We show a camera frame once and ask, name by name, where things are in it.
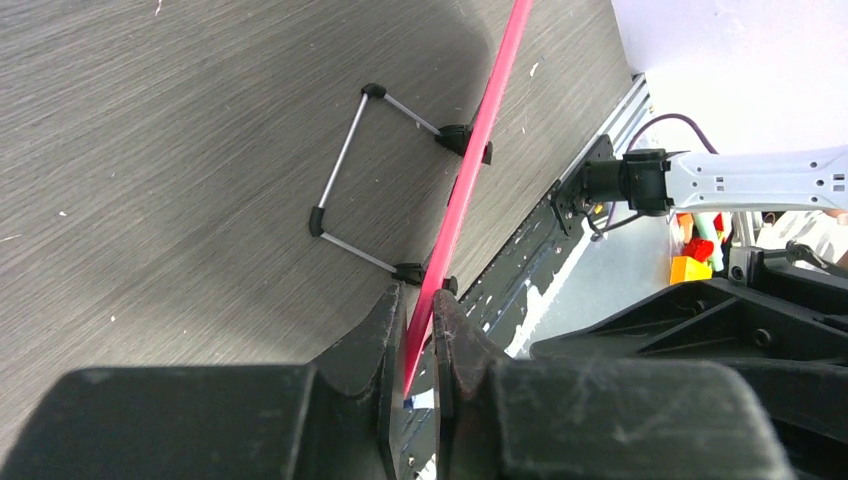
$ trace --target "silver metal rod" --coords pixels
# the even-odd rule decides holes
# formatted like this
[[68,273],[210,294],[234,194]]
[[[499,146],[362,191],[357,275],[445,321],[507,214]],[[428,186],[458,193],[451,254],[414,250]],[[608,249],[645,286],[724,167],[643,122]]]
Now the silver metal rod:
[[383,270],[388,271],[389,273],[397,273],[397,269],[395,267],[393,267],[393,266],[389,265],[388,263],[380,260],[379,258],[375,258],[375,257],[372,257],[371,255],[368,255],[367,253],[363,252],[362,250],[354,247],[353,245],[349,245],[349,244],[339,240],[338,238],[330,235],[327,232],[322,233],[321,238],[329,241],[330,243],[332,243],[334,245],[338,245],[339,247],[342,247],[343,249],[345,249],[348,252],[356,255],[357,257],[368,260],[369,262],[373,263],[374,265],[377,265],[378,267],[382,268]]
[[402,103],[400,103],[400,102],[398,102],[397,100],[395,100],[395,99],[394,99],[394,97],[392,97],[392,96],[391,96],[391,95],[389,95],[388,93],[387,93],[387,94],[386,94],[383,98],[384,98],[387,102],[389,102],[389,103],[391,103],[392,105],[394,105],[394,106],[395,106],[395,108],[397,108],[398,110],[400,110],[401,112],[403,112],[403,113],[405,113],[407,116],[409,116],[409,118],[411,118],[411,119],[415,120],[416,122],[418,122],[418,124],[419,124],[419,125],[421,125],[422,127],[426,128],[427,130],[430,130],[431,132],[433,132],[433,135],[438,135],[438,134],[439,134],[439,129],[438,129],[438,128],[436,128],[436,127],[434,127],[434,126],[430,125],[429,123],[427,123],[427,121],[426,121],[426,120],[424,120],[423,118],[421,118],[421,117],[419,117],[418,115],[416,115],[416,113],[415,113],[415,112],[413,112],[412,110],[410,110],[410,109],[406,108],[406,107],[405,107]]
[[362,118],[362,112],[365,111],[366,103],[368,103],[368,95],[363,93],[362,100],[359,101],[359,108],[356,109],[356,115],[353,117],[353,123],[350,124],[350,130],[347,132],[345,143],[342,145],[342,151],[339,152],[339,158],[336,159],[336,165],[333,167],[333,173],[330,174],[330,178],[327,180],[327,186],[324,187],[324,193],[321,194],[321,201],[318,202],[318,208],[324,208],[324,204],[327,203],[327,198],[330,197],[330,190],[333,188],[333,183],[336,182],[336,177],[339,175],[339,170],[342,168],[342,162],[344,161],[345,155],[347,155],[347,149],[350,147],[350,142],[353,140],[353,132],[355,132],[356,127],[359,126],[359,120]]

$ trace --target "purple cable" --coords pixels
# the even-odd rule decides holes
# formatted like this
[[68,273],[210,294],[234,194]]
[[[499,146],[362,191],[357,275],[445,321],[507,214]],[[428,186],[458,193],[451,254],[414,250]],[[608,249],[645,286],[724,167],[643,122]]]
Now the purple cable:
[[[704,145],[704,148],[706,148],[707,151],[712,153],[713,155],[718,154],[718,152],[716,151],[713,144],[710,143],[710,141],[707,139],[707,136],[704,135],[704,131],[701,130],[701,127],[699,127],[697,123],[695,123],[695,120],[692,120],[691,118],[687,117],[686,115],[683,115],[682,113],[666,113],[666,114],[660,115],[659,117],[652,118],[652,119],[648,120],[644,125],[642,125],[642,128],[640,128],[639,130],[636,130],[636,133],[633,135],[633,138],[630,140],[630,143],[627,145],[626,151],[629,152],[630,150],[633,150],[633,146],[636,145],[636,142],[639,141],[639,138],[642,135],[644,135],[645,132],[649,128],[651,128],[655,123],[661,122],[663,120],[668,120],[670,118],[680,120],[682,122],[686,122],[686,124],[689,125],[690,127],[692,127],[692,130],[695,131],[695,135],[698,136],[698,140],[701,141],[701,143]],[[616,204],[613,203],[612,207],[610,207],[610,213],[607,215],[607,223],[604,225],[604,230],[606,230],[610,227],[610,223],[612,222],[612,214],[615,213],[615,205]]]

